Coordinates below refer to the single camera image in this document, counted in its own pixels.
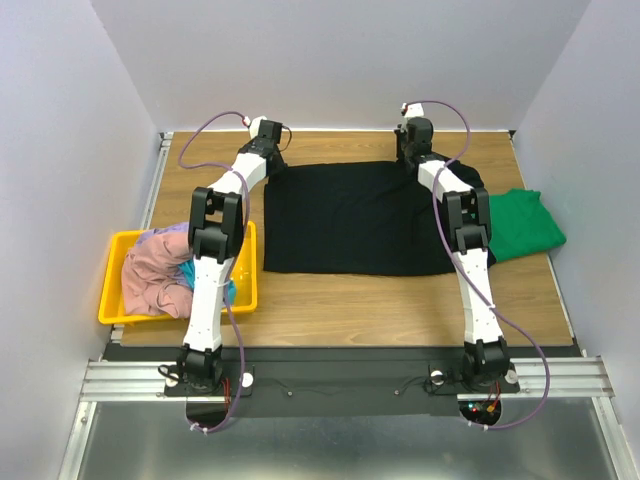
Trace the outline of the black t shirt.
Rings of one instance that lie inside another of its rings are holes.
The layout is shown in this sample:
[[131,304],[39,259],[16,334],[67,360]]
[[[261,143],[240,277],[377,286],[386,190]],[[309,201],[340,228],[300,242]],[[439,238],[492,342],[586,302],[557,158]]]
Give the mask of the black t shirt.
[[288,167],[264,187],[264,268],[430,276],[454,267],[431,191],[397,161]]

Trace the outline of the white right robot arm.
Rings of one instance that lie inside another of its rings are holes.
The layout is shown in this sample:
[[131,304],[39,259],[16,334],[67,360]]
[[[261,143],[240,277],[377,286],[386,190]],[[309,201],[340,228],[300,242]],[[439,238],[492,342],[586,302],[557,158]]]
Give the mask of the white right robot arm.
[[459,282],[464,320],[463,384],[482,390],[509,370],[507,344],[493,312],[489,275],[491,222],[489,194],[463,181],[432,151],[430,120],[406,114],[394,130],[398,159],[418,183],[435,196],[436,224],[442,228],[445,250]]

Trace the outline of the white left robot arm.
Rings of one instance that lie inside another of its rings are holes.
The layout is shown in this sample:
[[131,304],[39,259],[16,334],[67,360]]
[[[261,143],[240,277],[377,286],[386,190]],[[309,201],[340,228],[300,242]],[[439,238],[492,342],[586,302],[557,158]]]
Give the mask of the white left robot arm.
[[286,127],[266,117],[243,119],[250,140],[213,184],[192,193],[188,244],[195,280],[191,315],[177,366],[199,393],[215,392],[223,371],[221,315],[228,281],[241,251],[254,186],[286,168],[279,145]]

